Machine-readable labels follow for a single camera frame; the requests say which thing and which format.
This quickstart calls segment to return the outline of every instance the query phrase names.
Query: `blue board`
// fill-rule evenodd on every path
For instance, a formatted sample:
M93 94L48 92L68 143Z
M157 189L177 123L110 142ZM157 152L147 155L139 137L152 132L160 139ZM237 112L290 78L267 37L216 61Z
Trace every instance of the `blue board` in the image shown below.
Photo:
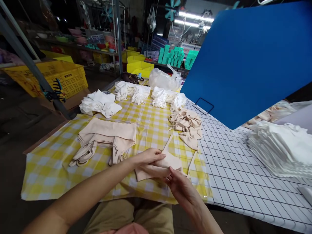
M220 12L181 92L235 129L311 81L312 5L293 2Z

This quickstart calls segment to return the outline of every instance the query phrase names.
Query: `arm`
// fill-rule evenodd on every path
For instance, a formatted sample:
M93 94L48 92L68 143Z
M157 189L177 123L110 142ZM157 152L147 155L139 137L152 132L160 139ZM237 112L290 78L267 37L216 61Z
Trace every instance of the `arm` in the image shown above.
M200 234L223 234L221 228L206 207L202 198L180 171L170 167L171 175L164 179L175 199L191 218L193 225Z
M136 167L163 158L165 155L160 150L150 148L87 178L45 209L23 233L66 233L71 225Z

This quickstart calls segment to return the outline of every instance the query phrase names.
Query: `stack of green containers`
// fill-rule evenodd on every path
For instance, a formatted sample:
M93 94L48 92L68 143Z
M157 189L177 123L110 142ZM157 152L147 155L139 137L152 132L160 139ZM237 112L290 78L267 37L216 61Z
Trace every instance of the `stack of green containers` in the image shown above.
M185 69L190 70L192 68L193 63L194 63L197 55L198 55L198 51L196 51L196 50L190 50L189 51L188 56L187 56L187 58L184 61Z
M183 48L175 47L170 53L169 48L170 45L165 45L165 48L160 49L158 62L170 64L173 67L180 67L184 58Z

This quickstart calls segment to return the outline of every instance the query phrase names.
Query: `yellow checkered tablecloth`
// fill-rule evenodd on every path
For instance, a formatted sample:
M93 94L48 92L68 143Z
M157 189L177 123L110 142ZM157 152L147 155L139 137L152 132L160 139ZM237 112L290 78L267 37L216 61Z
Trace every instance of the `yellow checkered tablecloth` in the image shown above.
M120 123L136 123L136 145L127 150L126 158L140 153L148 148L163 149L170 135L173 139L169 144L169 152L182 160L183 170L188 173L194 150L189 148L179 138L178 131L168 131L171 114L169 107L152 106L149 97L145 104L137 105L128 100L117 101L123 107L113 117L106 119L102 114L94 117L102 120ZM26 172L21 191L21 197L26 201L57 199L69 189L86 178L108 168L112 154L111 148L98 147L95 155L82 167L69 167L69 162L80 148L78 133L88 124L92 117L79 114L77 117L41 143L36 149L27 154ZM205 163L197 154L195 164L191 167L190 175L202 199L207 202L212 197L209 178ZM159 179L148 179L137 182L135 172L123 179L103 201L125 197L141 197L159 202L176 204L170 189Z

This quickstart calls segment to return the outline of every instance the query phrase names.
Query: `khaki pants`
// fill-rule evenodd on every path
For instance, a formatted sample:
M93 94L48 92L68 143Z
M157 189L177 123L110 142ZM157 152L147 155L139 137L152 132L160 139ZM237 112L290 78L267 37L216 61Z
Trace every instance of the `khaki pants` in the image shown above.
M118 230L132 222L149 234L173 234L172 205L142 198L126 198L99 204L84 234Z

